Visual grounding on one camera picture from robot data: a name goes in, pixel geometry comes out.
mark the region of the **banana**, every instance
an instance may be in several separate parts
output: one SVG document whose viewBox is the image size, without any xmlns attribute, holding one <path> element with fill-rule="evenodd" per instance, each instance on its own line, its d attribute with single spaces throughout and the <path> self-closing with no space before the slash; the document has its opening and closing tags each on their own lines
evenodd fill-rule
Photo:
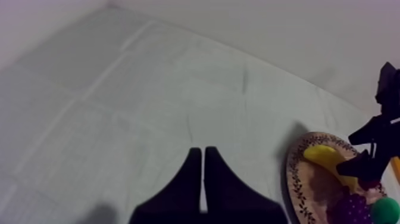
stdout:
<svg viewBox="0 0 400 224">
<path fill-rule="evenodd" d="M 346 159 L 335 149 L 326 145 L 315 145 L 307 148 L 303 153 L 304 158 L 327 169 L 333 174 L 343 186 L 349 186 L 350 191 L 354 192 L 357 187 L 357 178 L 341 176 L 336 171 L 336 165 L 346 161 Z"/>
</svg>

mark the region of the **green ball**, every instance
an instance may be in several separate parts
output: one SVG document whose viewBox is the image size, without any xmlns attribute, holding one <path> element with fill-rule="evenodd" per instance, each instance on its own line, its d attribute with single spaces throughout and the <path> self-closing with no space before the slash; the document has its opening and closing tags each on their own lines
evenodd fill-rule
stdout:
<svg viewBox="0 0 400 224">
<path fill-rule="evenodd" d="M 381 198 L 371 208 L 374 224 L 395 224 L 400 217 L 399 204 L 392 198 Z"/>
</svg>

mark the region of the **black robotic claw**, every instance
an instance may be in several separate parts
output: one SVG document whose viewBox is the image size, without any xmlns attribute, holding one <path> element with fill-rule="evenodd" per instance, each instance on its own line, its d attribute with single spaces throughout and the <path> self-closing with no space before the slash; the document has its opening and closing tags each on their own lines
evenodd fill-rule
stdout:
<svg viewBox="0 0 400 224">
<path fill-rule="evenodd" d="M 353 145 L 371 144 L 367 150 L 355 158 L 336 166 L 337 172 L 344 176 L 355 176 L 364 189 L 379 184 L 390 159 L 400 155 L 400 70 L 386 63 L 378 82 L 376 101 L 381 104 L 381 115 L 373 117 L 361 129 L 349 136 Z"/>
</svg>

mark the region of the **decorative plate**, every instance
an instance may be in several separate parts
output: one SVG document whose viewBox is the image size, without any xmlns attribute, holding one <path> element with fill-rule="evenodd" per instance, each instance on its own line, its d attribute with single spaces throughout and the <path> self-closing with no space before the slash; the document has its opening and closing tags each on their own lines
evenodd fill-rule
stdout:
<svg viewBox="0 0 400 224">
<path fill-rule="evenodd" d="M 299 222 L 329 223 L 327 211 L 343 197 L 343 188 L 329 171 L 303 157 L 304 150 L 313 145 L 332 147 L 346 159 L 355 157 L 358 152 L 349 143 L 323 132 L 307 133 L 289 148 L 286 163 L 287 188 Z M 366 197 L 367 204 L 386 196 L 381 185 L 368 192 L 357 188 L 356 192 Z"/>
</svg>

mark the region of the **white wall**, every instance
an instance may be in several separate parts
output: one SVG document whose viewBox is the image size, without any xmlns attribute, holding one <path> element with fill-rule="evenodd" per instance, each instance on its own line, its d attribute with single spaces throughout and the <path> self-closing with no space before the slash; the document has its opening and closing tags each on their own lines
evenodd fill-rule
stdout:
<svg viewBox="0 0 400 224">
<path fill-rule="evenodd" d="M 115 0 L 260 57 L 376 113 L 377 79 L 400 67 L 392 0 Z"/>
<path fill-rule="evenodd" d="M 0 70 L 107 0 L 0 0 Z"/>
</svg>

